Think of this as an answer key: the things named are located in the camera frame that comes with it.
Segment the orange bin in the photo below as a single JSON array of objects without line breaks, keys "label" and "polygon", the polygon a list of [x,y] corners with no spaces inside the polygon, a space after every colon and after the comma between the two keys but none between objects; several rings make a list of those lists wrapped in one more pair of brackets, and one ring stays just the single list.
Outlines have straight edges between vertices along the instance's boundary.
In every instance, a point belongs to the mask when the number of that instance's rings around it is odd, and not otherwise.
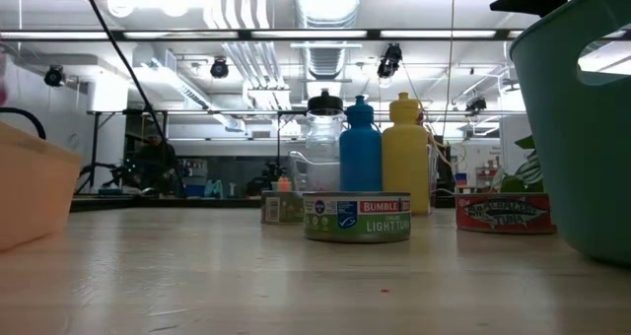
[{"label": "orange bin", "polygon": [[61,232],[81,157],[0,123],[0,250]]}]

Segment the yellow water bottle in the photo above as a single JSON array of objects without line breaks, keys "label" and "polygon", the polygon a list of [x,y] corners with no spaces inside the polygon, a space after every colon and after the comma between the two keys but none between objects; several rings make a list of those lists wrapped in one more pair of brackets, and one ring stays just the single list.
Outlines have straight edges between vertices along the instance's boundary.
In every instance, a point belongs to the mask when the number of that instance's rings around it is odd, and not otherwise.
[{"label": "yellow water bottle", "polygon": [[416,120],[420,102],[400,93],[390,104],[390,120],[394,125],[382,139],[384,191],[409,192],[412,213],[426,215],[430,211],[429,163],[427,131]]}]

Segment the blue water bottle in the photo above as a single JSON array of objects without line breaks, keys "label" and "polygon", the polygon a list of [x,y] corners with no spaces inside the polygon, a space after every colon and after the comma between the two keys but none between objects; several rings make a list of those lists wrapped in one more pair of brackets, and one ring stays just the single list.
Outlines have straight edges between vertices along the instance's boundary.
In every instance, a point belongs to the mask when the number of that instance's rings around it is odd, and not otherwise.
[{"label": "blue water bottle", "polygon": [[339,137],[340,190],[380,192],[382,134],[373,128],[374,110],[358,96],[346,116],[351,128]]}]

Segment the workbench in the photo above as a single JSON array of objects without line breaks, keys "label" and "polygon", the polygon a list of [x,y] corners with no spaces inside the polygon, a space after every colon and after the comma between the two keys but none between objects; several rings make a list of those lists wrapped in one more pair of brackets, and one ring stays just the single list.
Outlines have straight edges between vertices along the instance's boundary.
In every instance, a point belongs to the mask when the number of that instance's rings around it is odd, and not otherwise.
[{"label": "workbench", "polygon": [[0,333],[631,333],[631,272],[557,235],[457,231],[454,211],[412,227],[335,244],[257,210],[76,213],[0,253]]}]

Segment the tuna can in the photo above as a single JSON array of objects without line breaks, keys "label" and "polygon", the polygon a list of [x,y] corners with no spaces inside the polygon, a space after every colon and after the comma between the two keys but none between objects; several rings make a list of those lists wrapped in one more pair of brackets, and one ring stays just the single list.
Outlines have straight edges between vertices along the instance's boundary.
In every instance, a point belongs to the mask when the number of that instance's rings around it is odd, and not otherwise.
[{"label": "tuna can", "polygon": [[410,194],[305,193],[305,237],[333,242],[395,242],[410,238]]},{"label": "tuna can", "polygon": [[263,191],[260,222],[271,225],[300,225],[305,218],[302,192]]},{"label": "tuna can", "polygon": [[462,230],[485,233],[556,233],[545,193],[457,194],[456,224]]}]

